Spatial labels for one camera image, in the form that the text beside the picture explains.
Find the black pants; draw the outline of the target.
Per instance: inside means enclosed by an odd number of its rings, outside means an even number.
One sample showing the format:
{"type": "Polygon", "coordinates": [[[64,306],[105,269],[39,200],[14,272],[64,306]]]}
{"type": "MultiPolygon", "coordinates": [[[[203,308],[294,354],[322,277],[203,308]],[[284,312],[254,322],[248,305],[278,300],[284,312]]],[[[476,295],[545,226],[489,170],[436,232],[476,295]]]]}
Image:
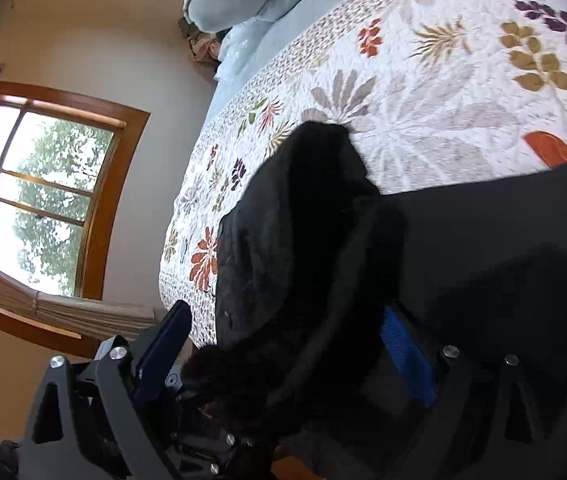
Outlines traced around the black pants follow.
{"type": "Polygon", "coordinates": [[[567,308],[567,164],[384,195],[347,129],[306,122],[221,219],[216,340],[184,382],[234,434],[329,479],[390,479],[408,393],[381,332],[567,308]]]}

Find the floral quilted bedspread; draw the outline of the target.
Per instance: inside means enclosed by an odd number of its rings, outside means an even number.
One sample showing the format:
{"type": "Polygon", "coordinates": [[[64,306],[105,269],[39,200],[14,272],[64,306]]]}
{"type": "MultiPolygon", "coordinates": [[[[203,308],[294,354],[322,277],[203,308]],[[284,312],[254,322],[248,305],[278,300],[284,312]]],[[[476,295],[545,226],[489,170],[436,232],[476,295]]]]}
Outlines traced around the floral quilted bedspread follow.
{"type": "Polygon", "coordinates": [[[161,261],[164,304],[216,339],[216,238],[305,120],[351,128],[385,194],[530,174],[567,156],[567,0],[344,0],[203,127],[161,261]]]}

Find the pile of clothes in corner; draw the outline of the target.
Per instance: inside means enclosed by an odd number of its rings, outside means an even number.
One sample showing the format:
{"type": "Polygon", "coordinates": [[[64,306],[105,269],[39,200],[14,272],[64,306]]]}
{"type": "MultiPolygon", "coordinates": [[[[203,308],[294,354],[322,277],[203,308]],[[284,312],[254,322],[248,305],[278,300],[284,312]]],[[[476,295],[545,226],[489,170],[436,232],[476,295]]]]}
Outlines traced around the pile of clothes in corner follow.
{"type": "Polygon", "coordinates": [[[208,65],[219,64],[221,41],[216,34],[201,32],[195,24],[188,22],[187,18],[178,21],[179,30],[187,40],[195,62],[208,65]]]}

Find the beige window blind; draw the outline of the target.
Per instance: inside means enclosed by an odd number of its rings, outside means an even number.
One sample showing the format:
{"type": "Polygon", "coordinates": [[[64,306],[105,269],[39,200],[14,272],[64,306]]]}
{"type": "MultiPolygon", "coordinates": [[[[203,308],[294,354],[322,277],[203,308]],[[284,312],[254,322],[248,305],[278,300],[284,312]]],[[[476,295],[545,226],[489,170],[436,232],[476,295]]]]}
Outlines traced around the beige window blind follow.
{"type": "Polygon", "coordinates": [[[151,307],[50,295],[0,271],[0,309],[22,318],[105,340],[122,335],[134,340],[157,323],[151,307]]]}

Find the wooden framed window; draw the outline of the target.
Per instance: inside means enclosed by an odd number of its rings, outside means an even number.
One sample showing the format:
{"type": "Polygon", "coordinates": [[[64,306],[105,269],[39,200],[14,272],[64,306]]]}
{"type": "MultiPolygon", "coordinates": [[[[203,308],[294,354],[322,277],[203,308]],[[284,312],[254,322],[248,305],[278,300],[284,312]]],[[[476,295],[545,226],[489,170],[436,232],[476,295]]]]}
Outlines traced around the wooden framed window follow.
{"type": "Polygon", "coordinates": [[[117,207],[149,118],[0,80],[0,271],[42,292],[101,298],[117,207]]]}

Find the light blue bed sheet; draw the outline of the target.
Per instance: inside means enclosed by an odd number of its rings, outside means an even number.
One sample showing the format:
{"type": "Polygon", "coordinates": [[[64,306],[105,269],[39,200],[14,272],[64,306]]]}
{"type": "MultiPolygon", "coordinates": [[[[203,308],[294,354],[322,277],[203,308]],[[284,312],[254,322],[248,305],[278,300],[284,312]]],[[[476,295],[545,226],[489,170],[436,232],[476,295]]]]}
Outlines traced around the light blue bed sheet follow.
{"type": "Polygon", "coordinates": [[[245,47],[238,59],[230,64],[222,62],[220,67],[232,69],[232,74],[221,76],[210,101],[204,125],[232,100],[255,74],[275,58],[291,41],[305,29],[332,11],[343,0],[301,0],[287,14],[268,25],[251,25],[246,29],[252,43],[245,47]]]}

